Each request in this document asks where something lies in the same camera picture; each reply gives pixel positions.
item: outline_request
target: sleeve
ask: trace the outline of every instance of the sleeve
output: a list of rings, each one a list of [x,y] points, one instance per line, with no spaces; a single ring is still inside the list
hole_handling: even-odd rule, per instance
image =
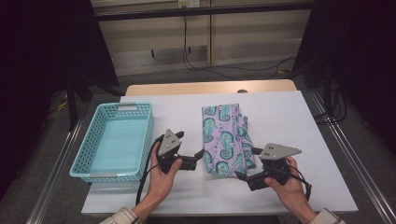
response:
[[[142,224],[140,219],[128,208],[121,208],[112,217],[108,217],[100,224]]]
[[[328,209],[323,209],[309,224],[346,224]]]

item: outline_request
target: purple patterned cloth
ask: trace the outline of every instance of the purple patterned cloth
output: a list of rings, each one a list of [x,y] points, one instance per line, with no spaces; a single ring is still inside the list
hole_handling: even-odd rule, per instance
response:
[[[202,108],[207,172],[236,176],[254,168],[248,117],[239,114],[239,104]]]

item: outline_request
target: basket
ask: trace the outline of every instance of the basket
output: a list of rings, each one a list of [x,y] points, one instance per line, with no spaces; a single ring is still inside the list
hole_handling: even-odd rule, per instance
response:
[[[89,183],[140,180],[153,121],[150,103],[99,105],[69,174]]]

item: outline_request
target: wrist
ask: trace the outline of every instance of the wrist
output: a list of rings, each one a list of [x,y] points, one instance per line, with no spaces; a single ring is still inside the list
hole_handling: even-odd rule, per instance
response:
[[[304,224],[311,222],[317,216],[308,203],[298,206],[291,212]]]
[[[161,199],[148,194],[142,202],[132,209],[132,212],[134,212],[140,220],[145,220],[161,202]]]

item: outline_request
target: hand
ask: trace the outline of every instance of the hand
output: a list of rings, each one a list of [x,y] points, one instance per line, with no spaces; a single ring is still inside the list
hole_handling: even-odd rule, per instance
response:
[[[290,166],[297,169],[297,162],[292,157],[287,157],[286,160]],[[290,169],[293,175],[299,176],[295,169]],[[280,185],[275,179],[271,177],[265,178],[265,183],[271,187],[277,194],[279,200],[283,205],[291,211],[302,223],[309,223],[317,215],[309,205],[305,198],[303,184],[295,179],[290,178],[285,185]]]
[[[157,151],[160,147],[158,142],[151,153],[151,167],[149,173],[149,186],[146,197],[140,202],[132,211],[140,220],[146,219],[149,214],[168,196],[172,189],[174,179],[177,171],[180,169],[182,160],[177,159],[173,164],[168,174],[166,175],[161,170],[157,160]]]
[[[158,165],[157,150],[159,149],[159,147],[160,143],[157,143],[151,153],[151,167],[155,165],[157,166],[154,167],[149,173],[149,187],[146,197],[152,197],[157,201],[162,202],[166,198],[166,196],[168,196],[169,192],[172,189],[175,175],[178,169],[180,169],[182,160],[177,159],[172,164],[171,169],[166,175],[161,170],[161,166]]]

